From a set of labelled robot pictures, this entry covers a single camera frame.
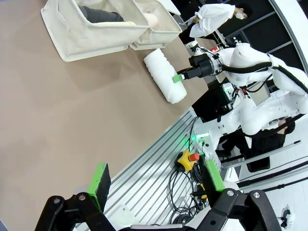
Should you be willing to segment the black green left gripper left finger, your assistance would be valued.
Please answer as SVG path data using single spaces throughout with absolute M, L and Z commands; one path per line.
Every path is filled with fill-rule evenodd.
M 39 217 L 36 231 L 72 231 L 76 224 L 86 223 L 91 231 L 112 231 L 103 214 L 111 178 L 107 163 L 99 163 L 86 192 L 69 199 L 59 195 L 48 198 Z

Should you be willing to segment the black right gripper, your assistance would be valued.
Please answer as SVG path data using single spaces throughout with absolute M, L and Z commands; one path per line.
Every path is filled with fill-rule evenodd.
M 189 62 L 192 68 L 185 68 L 178 71 L 173 77 L 173 82 L 181 82 L 194 77 L 206 77 L 220 73 L 220 59 L 218 54 L 212 56 L 206 53 L 195 55 L 189 58 Z

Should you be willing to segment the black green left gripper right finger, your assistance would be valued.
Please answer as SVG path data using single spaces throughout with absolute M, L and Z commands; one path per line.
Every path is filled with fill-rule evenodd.
M 239 221 L 245 231 L 281 230 L 264 191 L 242 193 L 226 188 L 212 160 L 202 160 L 200 169 L 210 210 L 197 226 L 197 231 L 221 231 L 229 219 Z

